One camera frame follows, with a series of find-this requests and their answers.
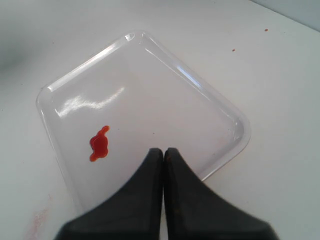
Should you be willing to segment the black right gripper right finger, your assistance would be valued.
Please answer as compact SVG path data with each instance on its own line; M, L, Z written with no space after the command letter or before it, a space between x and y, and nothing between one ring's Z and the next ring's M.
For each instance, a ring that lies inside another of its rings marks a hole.
M275 240L265 221L233 206L191 170L176 148L164 155L164 205L170 240Z

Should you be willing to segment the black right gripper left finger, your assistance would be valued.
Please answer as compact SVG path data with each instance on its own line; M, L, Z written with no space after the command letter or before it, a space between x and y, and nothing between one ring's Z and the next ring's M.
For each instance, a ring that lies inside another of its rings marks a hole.
M62 226L57 240L158 240L163 204L163 152L151 148L109 199Z

